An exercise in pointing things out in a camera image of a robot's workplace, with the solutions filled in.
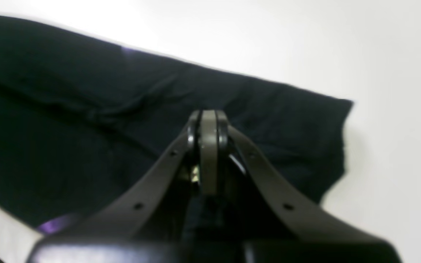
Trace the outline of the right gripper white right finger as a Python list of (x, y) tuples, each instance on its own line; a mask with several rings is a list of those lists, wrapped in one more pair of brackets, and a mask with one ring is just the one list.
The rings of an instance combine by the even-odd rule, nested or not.
[(375, 237), (325, 212), (296, 190), (271, 165), (257, 146), (229, 124), (222, 111), (200, 112), (200, 184), (207, 195), (222, 195), (235, 163), (254, 187), (262, 205), (241, 205), (244, 219), (266, 229), (267, 237), (242, 243), (244, 263), (399, 263), (396, 250)]

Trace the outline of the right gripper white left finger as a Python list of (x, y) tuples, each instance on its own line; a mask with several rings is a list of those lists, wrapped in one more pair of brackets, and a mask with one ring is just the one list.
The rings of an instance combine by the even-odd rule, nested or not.
[(134, 241), (164, 200), (189, 150), (196, 142), (201, 112), (195, 111), (185, 130), (152, 168), (120, 198), (92, 216), (40, 240), (29, 263), (175, 263), (178, 246)]

